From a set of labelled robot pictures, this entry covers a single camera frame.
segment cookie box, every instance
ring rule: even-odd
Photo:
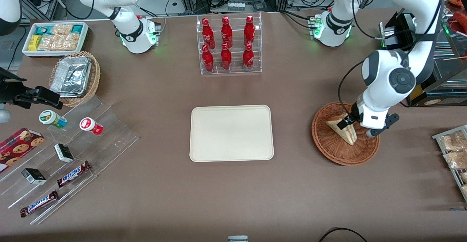
[[[0,143],[0,173],[44,142],[42,134],[21,128]]]
[[[74,26],[82,26],[80,29],[80,38],[78,39],[78,43],[76,49],[74,51],[30,51],[29,44],[31,39],[37,34],[37,30],[40,28],[45,28],[48,26],[54,26],[55,24],[72,24]],[[25,56],[29,57],[60,57],[68,54],[72,54],[74,52],[80,52],[85,44],[86,36],[88,33],[88,25],[84,22],[48,22],[48,23],[34,23],[31,25],[31,29],[26,37],[26,42],[24,43],[22,52]]]

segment snickers bar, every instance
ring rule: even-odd
[[[45,206],[49,202],[53,200],[59,200],[60,198],[58,197],[57,190],[52,191],[48,196],[42,198],[38,202],[35,202],[34,204],[30,205],[29,207],[24,207],[20,211],[21,217],[26,217],[27,215],[31,214],[34,212],[36,209]]]
[[[88,163],[88,161],[85,161],[75,170],[69,172],[66,176],[62,177],[62,179],[57,180],[58,188],[63,187],[64,185],[68,184],[69,182],[77,178],[80,174],[84,173],[84,171],[88,170],[89,168],[91,168],[91,165]]]

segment white plastic tray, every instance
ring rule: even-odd
[[[44,27],[44,26],[54,26],[55,24],[73,24],[75,26],[83,26],[83,29],[81,30],[80,33],[80,39],[78,39],[78,44],[76,45],[76,49],[74,51],[29,51],[28,46],[31,41],[31,37],[35,34],[35,31],[39,27]],[[34,23],[31,25],[31,29],[28,33],[28,37],[26,38],[26,41],[23,46],[23,54],[25,56],[29,57],[54,57],[54,56],[64,56],[68,54],[72,54],[74,52],[79,52],[83,48],[83,45],[86,40],[86,35],[88,31],[88,25],[84,22],[48,22],[48,23]]]
[[[269,160],[274,156],[271,110],[266,105],[196,107],[193,162]]]

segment orange item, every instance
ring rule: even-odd
[[[464,29],[463,33],[465,33],[467,30],[467,15],[465,15],[464,13],[455,12],[452,18],[454,19],[454,21],[457,21],[462,26],[462,28]]]
[[[459,7],[462,7],[462,8],[464,7],[464,4],[462,4],[461,0],[449,0],[449,2]]]

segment clear acrylic shelf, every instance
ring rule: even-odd
[[[245,51],[245,45],[243,43],[243,29],[245,28],[247,15],[253,16],[253,25],[255,26],[255,41],[252,44],[252,51],[255,54],[253,58],[253,68],[251,71],[245,71],[243,69],[243,52]],[[198,54],[200,55],[200,71],[202,75],[215,75],[215,74],[258,74],[262,71],[262,19],[260,13],[238,13],[228,14],[230,26],[232,26],[233,34],[233,47],[230,48],[232,53],[232,67],[226,71],[222,68],[222,60],[220,58],[220,52],[222,51],[222,36],[220,30],[222,29],[222,17],[226,15],[204,15],[197,17],[196,23],[196,34],[198,42]],[[214,72],[206,72],[203,65],[202,58],[202,46],[203,41],[203,24],[201,20],[203,18],[209,19],[209,25],[214,31],[214,41],[216,47],[211,50],[212,56],[214,57]]]
[[[8,208],[18,212],[18,217],[23,207],[33,204],[57,189],[60,199],[25,217],[25,221],[30,224],[40,224],[44,221],[138,140],[138,137],[110,110],[110,106],[97,96],[79,104],[64,117],[68,120],[66,127],[57,129],[50,126],[43,133],[46,140],[39,147],[45,148],[36,154],[28,154],[7,169],[8,171],[4,172],[6,175],[0,180],[1,197],[9,205]],[[96,136],[91,132],[80,130],[79,122],[84,117],[91,117],[102,124],[104,126],[102,134]],[[68,145],[75,157],[73,162],[65,163],[58,159],[54,149],[57,143]],[[88,161],[92,168],[59,189],[57,180],[85,161]],[[25,168],[39,169],[47,182],[41,186],[30,184],[21,174]]]

